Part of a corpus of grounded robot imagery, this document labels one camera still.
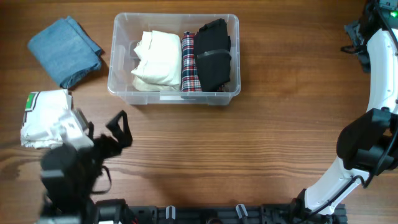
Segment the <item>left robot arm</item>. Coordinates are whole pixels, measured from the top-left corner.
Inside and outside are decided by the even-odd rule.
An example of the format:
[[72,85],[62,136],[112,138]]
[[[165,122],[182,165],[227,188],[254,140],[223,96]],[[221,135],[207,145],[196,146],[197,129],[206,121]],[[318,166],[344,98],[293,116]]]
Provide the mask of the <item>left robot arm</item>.
[[65,140],[41,159],[41,181],[45,186],[44,204],[38,223],[133,223],[134,213],[124,200],[94,203],[95,183],[102,174],[109,174],[103,162],[116,157],[132,144],[127,114],[120,111],[106,125],[110,136],[94,138],[94,125],[88,123],[89,140],[80,146],[78,140]]

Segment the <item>blue denim cloth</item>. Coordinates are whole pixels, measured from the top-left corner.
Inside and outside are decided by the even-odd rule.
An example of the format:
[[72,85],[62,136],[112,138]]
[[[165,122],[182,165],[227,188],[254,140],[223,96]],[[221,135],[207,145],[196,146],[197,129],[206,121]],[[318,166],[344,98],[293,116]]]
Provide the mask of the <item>blue denim cloth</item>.
[[27,46],[52,80],[64,89],[76,85],[102,65],[102,49],[70,16],[33,36]]

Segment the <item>red plaid shirt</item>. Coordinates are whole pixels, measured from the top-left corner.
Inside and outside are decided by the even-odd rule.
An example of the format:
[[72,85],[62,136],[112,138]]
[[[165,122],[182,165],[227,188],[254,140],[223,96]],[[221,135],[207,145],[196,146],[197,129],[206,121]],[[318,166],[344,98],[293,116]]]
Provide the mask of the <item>red plaid shirt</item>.
[[182,92],[202,92],[197,66],[194,58],[195,33],[186,31],[182,38]]

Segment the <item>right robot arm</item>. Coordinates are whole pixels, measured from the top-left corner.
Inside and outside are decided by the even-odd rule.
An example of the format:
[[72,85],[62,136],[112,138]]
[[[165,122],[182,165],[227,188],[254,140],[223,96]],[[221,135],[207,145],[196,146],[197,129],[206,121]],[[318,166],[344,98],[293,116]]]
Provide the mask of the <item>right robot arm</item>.
[[352,43],[340,50],[371,75],[368,107],[340,132],[330,168],[292,200],[284,213],[289,223],[338,223],[335,211],[348,194],[397,168],[397,1],[366,1],[345,32]]

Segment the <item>white printed t-shirt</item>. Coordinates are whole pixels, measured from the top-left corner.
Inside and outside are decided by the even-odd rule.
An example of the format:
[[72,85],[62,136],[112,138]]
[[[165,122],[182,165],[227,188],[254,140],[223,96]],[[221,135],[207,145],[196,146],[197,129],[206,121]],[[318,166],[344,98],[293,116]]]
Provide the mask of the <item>white printed t-shirt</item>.
[[36,149],[61,146],[58,119],[70,110],[72,96],[68,90],[29,93],[21,127],[21,145]]

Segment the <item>cream cloth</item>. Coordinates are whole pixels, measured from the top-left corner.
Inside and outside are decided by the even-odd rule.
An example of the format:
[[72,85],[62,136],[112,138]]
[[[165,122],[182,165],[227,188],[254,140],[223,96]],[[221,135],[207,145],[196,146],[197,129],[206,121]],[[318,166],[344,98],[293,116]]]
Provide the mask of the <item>cream cloth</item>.
[[139,64],[133,74],[138,91],[180,91],[182,82],[182,44],[176,34],[144,31],[134,52]]

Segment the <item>black garment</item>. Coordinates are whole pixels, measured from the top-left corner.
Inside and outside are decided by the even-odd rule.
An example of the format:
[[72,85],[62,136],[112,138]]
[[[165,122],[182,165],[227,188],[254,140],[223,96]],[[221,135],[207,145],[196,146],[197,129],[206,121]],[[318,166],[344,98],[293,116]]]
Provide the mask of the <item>black garment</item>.
[[231,40],[224,19],[205,24],[195,34],[193,53],[203,91],[217,91],[230,81],[230,48]]

